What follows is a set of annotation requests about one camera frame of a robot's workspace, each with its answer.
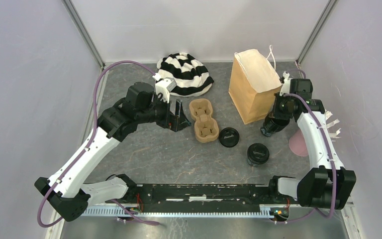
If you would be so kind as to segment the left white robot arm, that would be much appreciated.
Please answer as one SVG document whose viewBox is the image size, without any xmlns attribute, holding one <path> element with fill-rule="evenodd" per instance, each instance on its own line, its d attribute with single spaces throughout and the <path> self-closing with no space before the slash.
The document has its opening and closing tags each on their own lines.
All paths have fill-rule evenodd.
<svg viewBox="0 0 382 239">
<path fill-rule="evenodd" d="M 112 199 L 130 203 L 136 198 L 136 189 L 120 176 L 94 184 L 86 184 L 85 180 L 139 124 L 154 122 L 174 132 L 191 125 L 182 102 L 176 101 L 173 113 L 166 96 L 166 93 L 156 93 L 153 86 L 144 82 L 130 86 L 124 98 L 102 112 L 96 128 L 66 164 L 49 178 L 36 180 L 36 189 L 65 221 L 77 219 L 95 204 Z"/>
</svg>

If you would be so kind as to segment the brown paper bag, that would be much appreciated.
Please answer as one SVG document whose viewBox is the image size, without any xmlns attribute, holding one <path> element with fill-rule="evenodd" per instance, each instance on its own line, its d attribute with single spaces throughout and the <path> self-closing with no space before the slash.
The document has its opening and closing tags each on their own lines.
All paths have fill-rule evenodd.
<svg viewBox="0 0 382 239">
<path fill-rule="evenodd" d="M 264 119 L 281 87 L 272 45 L 268 56 L 257 49 L 234 53 L 228 93 L 244 124 Z"/>
</svg>

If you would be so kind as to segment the brown cardboard cup carrier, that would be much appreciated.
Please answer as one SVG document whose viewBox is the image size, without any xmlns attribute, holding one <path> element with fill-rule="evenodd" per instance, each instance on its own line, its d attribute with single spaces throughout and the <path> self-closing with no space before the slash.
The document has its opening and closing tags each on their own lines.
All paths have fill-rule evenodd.
<svg viewBox="0 0 382 239">
<path fill-rule="evenodd" d="M 195 121 L 194 132 L 197 141 L 212 142 L 218 139 L 219 126 L 212 117 L 213 107 L 208 99 L 195 99 L 189 104 L 191 118 Z"/>
</svg>

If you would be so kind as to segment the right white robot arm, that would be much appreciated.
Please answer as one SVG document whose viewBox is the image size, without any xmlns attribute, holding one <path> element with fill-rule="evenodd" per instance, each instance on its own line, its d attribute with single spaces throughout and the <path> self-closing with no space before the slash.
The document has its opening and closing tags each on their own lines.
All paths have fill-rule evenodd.
<svg viewBox="0 0 382 239">
<path fill-rule="evenodd" d="M 278 132 L 295 120 L 305 141 L 310 170 L 300 180 L 275 176 L 274 186 L 267 190 L 268 198 L 280 203 L 291 196 L 303 207 L 341 210 L 355 186 L 356 175 L 345 169 L 334 149 L 323 103 L 312 98 L 313 85 L 309 79 L 281 77 L 281 82 L 267 126 L 271 132 Z"/>
</svg>

